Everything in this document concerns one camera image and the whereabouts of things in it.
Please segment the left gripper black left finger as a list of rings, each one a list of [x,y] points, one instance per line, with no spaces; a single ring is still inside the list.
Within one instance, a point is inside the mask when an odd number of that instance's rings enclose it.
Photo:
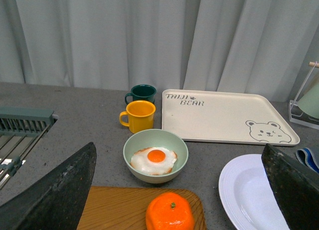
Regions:
[[[29,188],[0,207],[2,230],[75,230],[95,172],[89,142]]]

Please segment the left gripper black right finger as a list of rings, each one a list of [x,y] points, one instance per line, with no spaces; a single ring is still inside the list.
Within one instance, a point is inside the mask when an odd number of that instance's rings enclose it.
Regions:
[[[289,229],[317,230],[319,174],[270,144],[264,147],[262,163]]]

